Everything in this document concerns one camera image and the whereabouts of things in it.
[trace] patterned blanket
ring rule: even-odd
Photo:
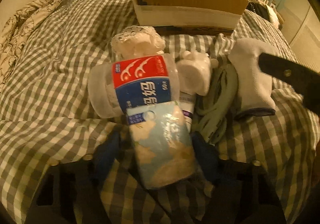
[[[105,181],[101,199],[112,223],[182,223],[201,220],[212,185],[201,174],[147,191],[140,183],[127,127],[100,119],[88,99],[90,68],[111,60],[111,38],[137,25],[132,0],[67,0],[26,41],[0,93],[1,202],[18,224],[50,159],[79,160],[117,128],[121,153]],[[245,11],[231,37],[163,37],[165,52],[195,49],[226,63],[238,38],[262,40],[279,56],[296,61],[286,40],[269,22]],[[301,96],[273,79],[276,114],[229,120],[220,153],[251,162],[260,160],[276,187],[288,223],[299,214],[310,191],[318,118],[301,105]]]

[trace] open cardboard box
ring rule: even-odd
[[[133,0],[141,26],[161,33],[215,35],[231,34],[247,0]]]

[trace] crumpled white plastic bag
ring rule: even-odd
[[[134,59],[163,53],[165,41],[153,27],[130,26],[112,38],[111,46],[124,59]]]

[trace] red label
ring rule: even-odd
[[[115,62],[112,65],[112,75],[117,88],[143,78],[167,77],[168,72],[163,57],[156,55]]]

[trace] crumpled blanket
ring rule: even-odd
[[[16,11],[0,34],[0,93],[31,33],[68,0],[36,0]]]

